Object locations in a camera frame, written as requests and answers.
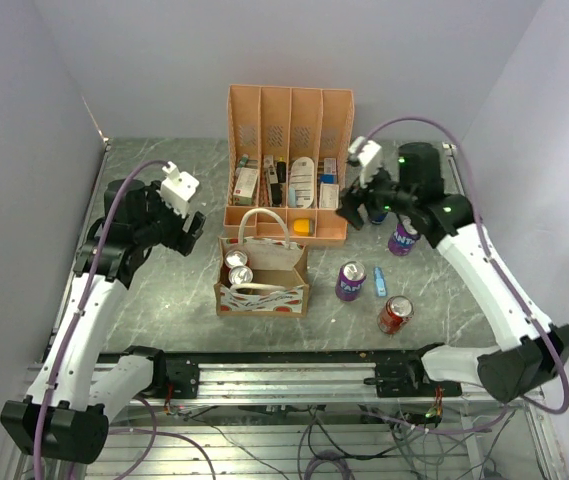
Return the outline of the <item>Red Bull can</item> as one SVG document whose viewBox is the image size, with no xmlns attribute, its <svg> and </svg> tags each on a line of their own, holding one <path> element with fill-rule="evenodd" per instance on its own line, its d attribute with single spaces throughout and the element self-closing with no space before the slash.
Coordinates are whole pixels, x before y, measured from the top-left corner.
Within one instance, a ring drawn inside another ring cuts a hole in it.
<svg viewBox="0 0 569 480">
<path fill-rule="evenodd" d="M 388 215 L 387 211 L 377 212 L 375 215 L 369 215 L 368 219 L 370 223 L 373 225 L 381 225 L 384 222 L 384 220 L 387 218 L 387 215 Z"/>
</svg>

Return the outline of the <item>black and yellow can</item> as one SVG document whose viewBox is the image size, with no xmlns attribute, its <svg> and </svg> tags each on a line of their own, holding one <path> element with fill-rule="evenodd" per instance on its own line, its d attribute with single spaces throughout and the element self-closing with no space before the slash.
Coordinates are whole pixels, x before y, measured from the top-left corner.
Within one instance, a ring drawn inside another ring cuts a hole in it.
<svg viewBox="0 0 569 480">
<path fill-rule="evenodd" d="M 230 269 L 228 274 L 231 285 L 241 285 L 253 281 L 253 272 L 247 265 L 238 265 Z"/>
</svg>

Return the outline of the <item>purple Fanta can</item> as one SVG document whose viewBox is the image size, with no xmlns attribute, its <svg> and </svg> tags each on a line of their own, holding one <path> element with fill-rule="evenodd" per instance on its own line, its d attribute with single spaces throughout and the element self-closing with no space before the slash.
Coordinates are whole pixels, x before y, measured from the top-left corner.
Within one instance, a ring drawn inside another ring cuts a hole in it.
<svg viewBox="0 0 569 480">
<path fill-rule="evenodd" d="M 388 241 L 388 250 L 396 256 L 408 255 L 418 240 L 419 232 L 412 226 L 408 218 L 399 220 L 396 229 Z"/>
<path fill-rule="evenodd" d="M 361 262 L 353 260 L 343 264 L 335 285 L 336 296 L 345 302 L 356 300 L 366 278 L 366 270 Z"/>
</svg>

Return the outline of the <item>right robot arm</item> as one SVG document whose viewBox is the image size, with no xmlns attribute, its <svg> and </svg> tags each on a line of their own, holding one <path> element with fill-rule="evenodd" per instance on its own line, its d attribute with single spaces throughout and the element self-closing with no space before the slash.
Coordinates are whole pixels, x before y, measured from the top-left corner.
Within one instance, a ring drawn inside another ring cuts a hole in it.
<svg viewBox="0 0 569 480">
<path fill-rule="evenodd" d="M 373 140 L 354 140 L 348 161 L 359 173 L 341 194 L 339 214 L 356 229 L 363 226 L 361 207 L 374 216 L 393 213 L 401 226 L 410 225 L 463 280 L 496 341 L 491 348 L 427 347 L 420 362 L 406 369 L 406 387 L 423 396 L 440 381 L 471 383 L 508 403 L 558 379 L 566 397 L 556 410 L 567 410 L 569 325 L 554 325 L 523 292 L 469 199 L 446 192 L 439 151 L 425 142 L 402 145 L 397 179 L 384 167 L 382 148 Z"/>
</svg>

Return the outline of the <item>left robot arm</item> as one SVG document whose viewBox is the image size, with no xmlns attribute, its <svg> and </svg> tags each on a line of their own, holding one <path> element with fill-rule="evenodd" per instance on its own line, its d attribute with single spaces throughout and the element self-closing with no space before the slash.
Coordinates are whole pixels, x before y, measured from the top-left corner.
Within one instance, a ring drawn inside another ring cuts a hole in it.
<svg viewBox="0 0 569 480">
<path fill-rule="evenodd" d="M 0 414 L 23 454 L 90 464 L 110 422 L 136 395 L 196 397 L 198 369 L 157 348 L 131 346 L 103 378 L 94 380 L 93 372 L 114 311 L 152 249 L 192 252 L 206 221 L 190 209 L 198 186 L 186 172 L 149 184 L 108 184 L 104 213 L 77 253 L 70 298 L 48 356 L 25 398 L 6 402 Z"/>
</svg>

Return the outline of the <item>white oval pack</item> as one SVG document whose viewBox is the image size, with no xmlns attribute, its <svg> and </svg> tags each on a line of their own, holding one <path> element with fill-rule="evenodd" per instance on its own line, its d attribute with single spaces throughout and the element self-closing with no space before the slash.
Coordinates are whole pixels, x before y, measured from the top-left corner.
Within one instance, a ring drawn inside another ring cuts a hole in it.
<svg viewBox="0 0 569 480">
<path fill-rule="evenodd" d="M 311 208 L 315 199 L 315 163 L 310 157 L 299 157 L 290 166 L 288 206 Z"/>
</svg>

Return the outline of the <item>yellow tape measure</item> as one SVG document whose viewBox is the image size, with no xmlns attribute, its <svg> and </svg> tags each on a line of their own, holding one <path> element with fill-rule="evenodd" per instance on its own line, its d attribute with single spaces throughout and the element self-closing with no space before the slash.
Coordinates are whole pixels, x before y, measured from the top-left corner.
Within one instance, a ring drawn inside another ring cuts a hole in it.
<svg viewBox="0 0 569 480">
<path fill-rule="evenodd" d="M 293 221 L 295 236 L 311 236 L 314 233 L 314 220 L 311 218 L 297 218 Z"/>
</svg>

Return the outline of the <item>red and white box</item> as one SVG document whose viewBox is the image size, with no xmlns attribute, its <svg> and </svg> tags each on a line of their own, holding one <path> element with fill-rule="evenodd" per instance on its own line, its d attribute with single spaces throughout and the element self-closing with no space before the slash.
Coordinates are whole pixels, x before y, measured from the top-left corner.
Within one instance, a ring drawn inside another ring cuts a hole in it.
<svg viewBox="0 0 569 480">
<path fill-rule="evenodd" d="M 254 203 L 259 172 L 255 168 L 242 167 L 237 174 L 232 199 L 236 206 L 250 206 Z"/>
</svg>

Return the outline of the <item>black items in organizer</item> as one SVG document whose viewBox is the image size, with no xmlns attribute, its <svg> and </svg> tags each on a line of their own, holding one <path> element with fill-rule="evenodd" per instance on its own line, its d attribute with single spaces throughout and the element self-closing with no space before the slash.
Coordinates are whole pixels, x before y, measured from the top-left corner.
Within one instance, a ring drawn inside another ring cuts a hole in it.
<svg viewBox="0 0 569 480">
<path fill-rule="evenodd" d="M 283 186 L 286 181 L 286 163 L 282 157 L 265 155 L 264 174 L 266 180 L 266 195 L 268 204 L 281 207 L 284 199 Z"/>
</svg>

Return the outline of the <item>small blue tube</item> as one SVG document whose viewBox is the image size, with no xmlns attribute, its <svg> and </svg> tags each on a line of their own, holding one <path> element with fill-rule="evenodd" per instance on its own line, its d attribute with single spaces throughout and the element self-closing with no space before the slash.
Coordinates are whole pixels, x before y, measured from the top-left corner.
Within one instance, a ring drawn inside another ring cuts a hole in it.
<svg viewBox="0 0 569 480">
<path fill-rule="evenodd" d="M 380 298 L 384 298 L 387 296 L 387 287 L 386 281 L 383 274 L 383 271 L 380 267 L 376 266 L 373 270 L 374 274 L 374 282 L 375 282 L 375 291 L 376 295 Z"/>
</svg>

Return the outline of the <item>peach plastic file organizer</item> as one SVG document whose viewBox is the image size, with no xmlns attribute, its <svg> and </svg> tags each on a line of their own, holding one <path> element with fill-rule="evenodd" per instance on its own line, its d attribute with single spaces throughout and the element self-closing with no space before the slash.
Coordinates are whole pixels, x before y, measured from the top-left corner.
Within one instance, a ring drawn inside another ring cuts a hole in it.
<svg viewBox="0 0 569 480">
<path fill-rule="evenodd" d="M 335 210 L 319 208 L 322 174 L 334 174 L 345 185 L 347 149 L 355 117 L 354 95 L 348 89 L 322 89 L 263 85 L 232 85 L 227 101 L 229 186 L 223 229 L 226 237 L 238 234 L 240 221 L 251 208 L 264 207 L 277 213 L 296 241 L 313 246 L 341 246 L 347 238 L 347 222 Z M 281 207 L 268 204 L 264 156 L 282 157 L 286 172 L 299 157 L 315 163 L 315 199 L 311 208 L 288 206 L 288 181 L 283 186 Z M 242 159 L 259 172 L 254 203 L 233 204 L 238 164 Z M 293 221 L 314 220 L 311 236 L 295 236 Z"/>
</svg>

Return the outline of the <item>red cola can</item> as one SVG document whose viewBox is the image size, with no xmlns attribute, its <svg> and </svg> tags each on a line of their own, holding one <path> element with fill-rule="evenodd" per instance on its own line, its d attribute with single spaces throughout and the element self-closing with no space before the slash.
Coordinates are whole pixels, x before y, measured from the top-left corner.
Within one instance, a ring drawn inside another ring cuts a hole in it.
<svg viewBox="0 0 569 480">
<path fill-rule="evenodd" d="M 389 298 L 382 307 L 377 324 L 383 333 L 394 335 L 412 319 L 413 314 L 414 306 L 411 300 L 403 295 L 396 295 Z"/>
</svg>

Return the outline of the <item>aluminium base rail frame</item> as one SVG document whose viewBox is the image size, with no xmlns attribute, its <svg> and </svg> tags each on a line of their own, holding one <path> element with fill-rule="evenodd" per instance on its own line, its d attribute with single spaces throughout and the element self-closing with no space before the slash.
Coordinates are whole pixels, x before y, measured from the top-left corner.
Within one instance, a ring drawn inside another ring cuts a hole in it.
<svg viewBox="0 0 569 480">
<path fill-rule="evenodd" d="M 52 348 L 8 401 L 18 479 L 564 479 L 542 354 Z"/>
</svg>

